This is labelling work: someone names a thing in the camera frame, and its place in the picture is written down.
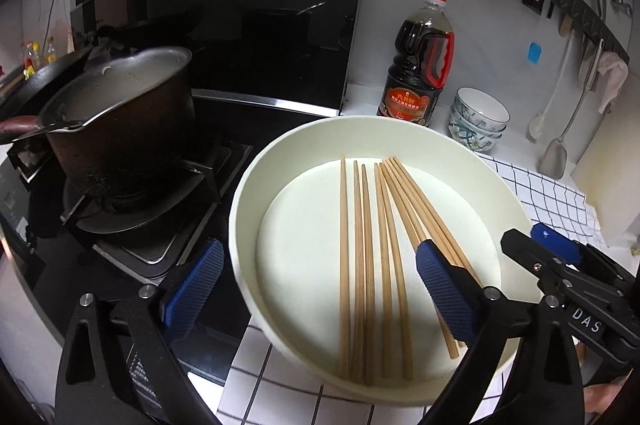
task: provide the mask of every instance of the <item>white spatula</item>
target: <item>white spatula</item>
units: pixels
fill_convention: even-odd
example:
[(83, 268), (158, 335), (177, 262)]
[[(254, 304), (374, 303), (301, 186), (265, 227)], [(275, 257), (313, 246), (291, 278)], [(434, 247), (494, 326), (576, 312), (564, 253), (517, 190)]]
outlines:
[(566, 69), (567, 62), (569, 61), (569, 53), (571, 52), (571, 46), (574, 42), (575, 30), (571, 30), (569, 34), (569, 39), (566, 42), (566, 47), (564, 49), (564, 56), (562, 57), (562, 63), (560, 64), (560, 71), (558, 72), (558, 81), (556, 82), (556, 87), (554, 87), (554, 91), (551, 93), (551, 98), (546, 104), (545, 110), (539, 112), (535, 117), (529, 122), (529, 135), (534, 140), (537, 141), (540, 136), (542, 136), (542, 130), (545, 126), (545, 118), (546, 113), (549, 112), (549, 108), (556, 97), (556, 93), (560, 88), (560, 82), (562, 82), (562, 76), (564, 75), (564, 70)]

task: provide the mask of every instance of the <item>stacked bowl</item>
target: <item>stacked bowl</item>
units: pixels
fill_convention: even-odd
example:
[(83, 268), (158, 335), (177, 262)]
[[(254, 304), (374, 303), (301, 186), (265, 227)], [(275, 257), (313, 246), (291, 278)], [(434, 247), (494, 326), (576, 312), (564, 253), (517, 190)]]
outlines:
[(462, 87), (449, 112), (449, 133), (468, 149), (486, 152), (502, 138), (509, 120), (509, 111), (494, 97)]

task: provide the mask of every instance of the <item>spatula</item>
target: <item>spatula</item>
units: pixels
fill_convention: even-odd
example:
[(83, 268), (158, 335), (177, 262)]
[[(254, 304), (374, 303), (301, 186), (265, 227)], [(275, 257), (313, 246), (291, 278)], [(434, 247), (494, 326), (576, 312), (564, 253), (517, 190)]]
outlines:
[(603, 40), (600, 39), (593, 62), (591, 63), (591, 68), (589, 68), (587, 80), (585, 80), (584, 85), (582, 86), (580, 100), (578, 100), (578, 105), (575, 106), (574, 113), (571, 115), (569, 123), (567, 123), (564, 131), (562, 131), (562, 134), (558, 138), (551, 140), (551, 143), (546, 148), (545, 155), (542, 156), (542, 161), (540, 162), (540, 168), (538, 171), (551, 179), (559, 180), (564, 176), (564, 170), (566, 169), (566, 148), (564, 147), (564, 137), (569, 132), (571, 125), (574, 123), (575, 116), (578, 114), (580, 106), (582, 106), (582, 102), (584, 101), (584, 97), (587, 95), (587, 91), (591, 87), (591, 83), (596, 76), (598, 62), (600, 60), (600, 55), (602, 55), (602, 44)]

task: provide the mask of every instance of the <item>chopstick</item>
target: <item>chopstick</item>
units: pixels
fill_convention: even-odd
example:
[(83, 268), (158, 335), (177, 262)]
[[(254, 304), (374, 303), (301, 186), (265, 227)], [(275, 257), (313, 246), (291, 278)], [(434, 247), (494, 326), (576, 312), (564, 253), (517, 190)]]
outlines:
[(364, 260), (366, 268), (366, 305), (364, 321), (364, 382), (373, 385), (375, 374), (376, 279), (373, 268), (373, 235), (367, 167), (362, 165), (362, 213), (364, 215)]
[(391, 211), (391, 202), (386, 191), (387, 185), (384, 174), (380, 174), (380, 189), (385, 205), (386, 227), (389, 232), (389, 242), (391, 243), (391, 254), (394, 259), (394, 270), (396, 272), (396, 287), (398, 289), (398, 302), (400, 306), (400, 334), (402, 340), (402, 376), (405, 380), (414, 379), (414, 344), (411, 338), (411, 327), (409, 323), (409, 302), (406, 296), (406, 286), (404, 284), (404, 272), (402, 271), (402, 256), (398, 245), (398, 233), (394, 214)]
[(435, 210), (427, 196), (425, 196), (420, 190), (420, 187), (411, 177), (409, 172), (407, 172), (402, 163), (400, 163), (400, 160), (394, 157), (388, 162), (404, 177), (405, 181), (403, 182), (404, 186), (402, 189), (408, 193), (410, 198), (415, 200), (415, 203), (417, 203), (414, 204), (414, 207), (417, 207), (418, 215), (431, 234), (431, 238), (434, 240), (436, 246), (438, 246), (438, 249), (443, 252), (451, 264), (464, 267), (473, 276), (473, 278), (480, 283), (478, 275), (466, 258), (466, 255), (462, 251), (462, 248), (460, 248), (458, 242), (451, 235), (449, 228), (444, 224), (444, 221), (438, 212)]
[(385, 201), (382, 198), (380, 168), (373, 165), (376, 180), (376, 203), (378, 206), (378, 233), (380, 236), (380, 261), (382, 262), (382, 378), (391, 378), (393, 347), (393, 309), (391, 302), (391, 268), (389, 265), (388, 237), (386, 235)]
[[(389, 190), (391, 190), (391, 196), (394, 198), (394, 202), (398, 208), (400, 219), (402, 219), (406, 233), (409, 236), (409, 241), (411, 241), (411, 246), (415, 251), (418, 248), (418, 245), (426, 239), (426, 234), (415, 217), (414, 209), (412, 209), (409, 199), (402, 195), (404, 192), (401, 189), (398, 179), (394, 176), (393, 169), (388, 160), (384, 160), (382, 162), (382, 174), (385, 177), (386, 184), (389, 186)], [(437, 309), (436, 313), (438, 314), (440, 329), (442, 330), (442, 335), (444, 336), (444, 341), (447, 345), (447, 350), (449, 351), (449, 357), (453, 360), (460, 356), (458, 346), (456, 345), (456, 341), (453, 338), (451, 331), (447, 328), (446, 323)]]
[(357, 161), (353, 162), (353, 202), (355, 207), (356, 293), (350, 369), (351, 379), (362, 383), (364, 381), (365, 272), (362, 241), (362, 196), (360, 195), (360, 174)]
[(347, 167), (340, 156), (340, 357), (338, 375), (349, 378), (351, 342), (351, 296), (349, 291), (349, 219), (347, 208)]

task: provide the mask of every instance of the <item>white bowl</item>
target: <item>white bowl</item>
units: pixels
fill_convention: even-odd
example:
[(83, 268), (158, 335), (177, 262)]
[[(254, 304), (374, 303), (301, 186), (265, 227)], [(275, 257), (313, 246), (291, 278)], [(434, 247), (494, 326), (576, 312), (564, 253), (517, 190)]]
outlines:
[[(357, 399), (408, 407), (430, 405), (460, 359), (451, 360), (447, 354), (433, 303), (417, 274), (414, 251), (397, 212), (416, 380), (401, 378), (399, 326), (394, 326), (392, 379), (380, 376), (380, 358), (372, 387), (336, 374), (341, 154), (348, 159), (352, 289), (353, 159), (366, 164), (368, 170), (378, 323), (382, 322), (382, 270), (373, 162), (398, 156), (484, 285), (495, 285), (512, 299), (537, 302), (541, 294), (536, 277), (498, 252), (505, 231), (517, 228), (529, 235), (529, 217), (509, 187), (478, 156), (428, 128), (378, 116), (340, 116), (293, 129), (260, 152), (242, 176), (229, 218), (229, 251), (244, 300), (274, 347)], [(398, 317), (396, 302), (394, 316)], [(515, 354), (517, 345), (517, 340), (508, 342), (498, 370)]]
[(471, 87), (459, 88), (453, 105), (471, 125), (488, 132), (501, 132), (511, 119), (509, 111), (491, 95)]

